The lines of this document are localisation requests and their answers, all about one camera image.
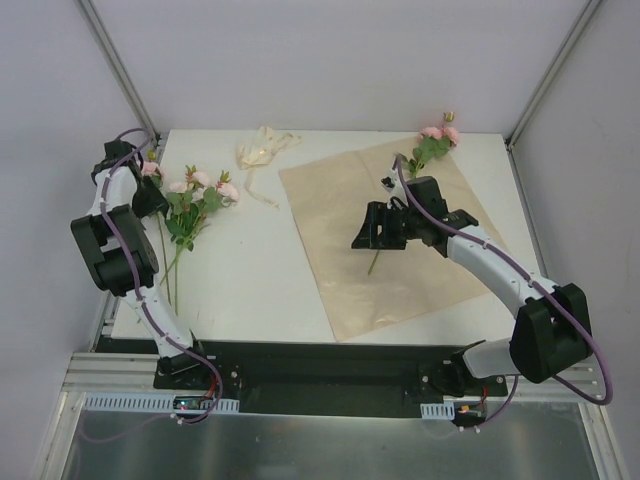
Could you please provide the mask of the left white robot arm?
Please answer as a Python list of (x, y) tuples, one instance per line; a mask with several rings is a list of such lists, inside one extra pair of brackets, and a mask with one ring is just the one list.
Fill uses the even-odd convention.
[(70, 225), (76, 245), (96, 286), (129, 305), (151, 334), (159, 374), (202, 388), (212, 367), (161, 293), (158, 258), (142, 223), (153, 214), (166, 214), (168, 203), (142, 173), (138, 147), (117, 138), (104, 150), (105, 158), (91, 173), (96, 186), (92, 206)]

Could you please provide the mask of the pink fake flower stem four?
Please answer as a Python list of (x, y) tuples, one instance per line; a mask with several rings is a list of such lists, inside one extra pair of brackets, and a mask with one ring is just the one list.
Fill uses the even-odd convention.
[(228, 171), (222, 171), (217, 180), (212, 180), (195, 166), (186, 167), (184, 179), (172, 183), (165, 197), (169, 204), (165, 226), (176, 252), (192, 251), (209, 218), (239, 201)]

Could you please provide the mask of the pink fake flower stem three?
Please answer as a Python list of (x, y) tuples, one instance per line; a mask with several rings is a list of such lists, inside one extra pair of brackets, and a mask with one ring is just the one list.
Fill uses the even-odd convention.
[(210, 177), (196, 166), (187, 166), (182, 181), (172, 183), (165, 195), (169, 212), (164, 225), (174, 256), (167, 265), (162, 281), (173, 288), (170, 304), (179, 313), (179, 264), (183, 253), (192, 252), (195, 240), (207, 221), (222, 206), (221, 197)]

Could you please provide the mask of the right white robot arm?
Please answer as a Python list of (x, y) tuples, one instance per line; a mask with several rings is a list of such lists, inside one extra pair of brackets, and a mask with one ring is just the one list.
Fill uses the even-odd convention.
[(470, 272), (515, 320), (510, 337), (456, 351), (431, 373), (435, 390), (462, 397), (490, 377), (515, 375), (540, 384), (592, 354), (585, 338), (591, 332), (586, 296), (579, 287), (535, 279), (471, 214), (449, 210), (435, 178), (402, 183), (388, 176), (382, 183), (391, 197), (368, 203), (352, 249), (403, 250), (419, 240)]

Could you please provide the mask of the pink fake flower stem one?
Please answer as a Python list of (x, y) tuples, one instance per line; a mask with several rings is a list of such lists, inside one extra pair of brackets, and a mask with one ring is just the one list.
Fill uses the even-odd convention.
[(421, 172), (430, 161), (444, 157), (457, 147), (459, 132), (452, 126), (454, 119), (454, 113), (444, 113), (439, 126), (428, 126), (419, 132), (418, 144), (410, 156), (395, 156), (387, 175), (397, 172), (404, 194), (399, 198), (388, 194), (384, 201), (390, 203), (392, 199), (399, 199), (409, 208), (406, 220), (408, 242), (419, 240), (442, 256), (447, 255), (446, 244), (451, 236), (447, 228), (455, 216), (449, 211), (437, 180), (423, 176)]

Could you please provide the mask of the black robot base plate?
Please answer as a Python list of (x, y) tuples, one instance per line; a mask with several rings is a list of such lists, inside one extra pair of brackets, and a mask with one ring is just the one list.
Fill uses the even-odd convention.
[(161, 359), (153, 386), (206, 390), (236, 400), (243, 413), (417, 418), (447, 397), (500, 398), (502, 376), (463, 378), (455, 346), (204, 341), (207, 368), (187, 355)]

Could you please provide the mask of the kraft wrapping paper sheet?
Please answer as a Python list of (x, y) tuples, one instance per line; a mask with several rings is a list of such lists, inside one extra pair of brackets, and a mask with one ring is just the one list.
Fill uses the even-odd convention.
[[(410, 134), (377, 133), (284, 168), (279, 177), (331, 331), (338, 341), (466, 344), (508, 337), (510, 311), (454, 263), (445, 237), (401, 193), (388, 193)], [(533, 264), (506, 152), (495, 135), (465, 135), (414, 187), (434, 216), (472, 217)]]

